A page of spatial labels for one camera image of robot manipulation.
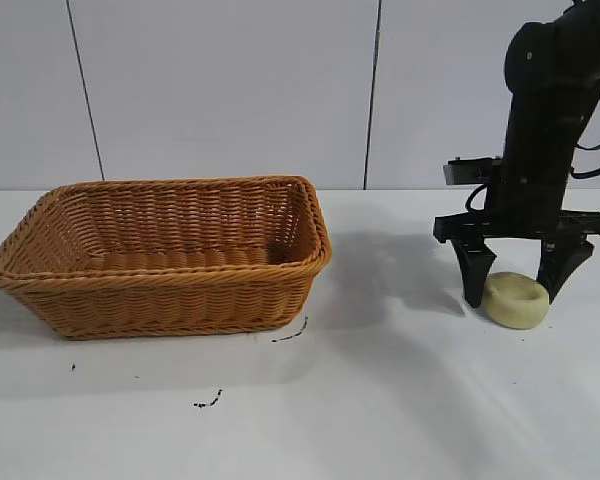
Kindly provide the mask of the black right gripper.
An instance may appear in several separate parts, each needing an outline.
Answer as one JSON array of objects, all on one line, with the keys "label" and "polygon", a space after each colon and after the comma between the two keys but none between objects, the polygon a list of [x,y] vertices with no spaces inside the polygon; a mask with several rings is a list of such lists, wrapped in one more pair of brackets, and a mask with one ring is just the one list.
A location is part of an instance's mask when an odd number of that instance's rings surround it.
[{"label": "black right gripper", "polygon": [[496,254],[484,239],[543,240],[536,281],[552,304],[571,274],[593,254],[594,245],[585,237],[600,236],[600,213],[564,210],[565,183],[533,184],[525,176],[514,179],[514,193],[506,192],[501,157],[462,159],[443,167],[449,185],[477,186],[465,201],[465,211],[437,217],[433,236],[451,241],[459,263],[463,295],[472,308],[482,303],[484,286]]}]

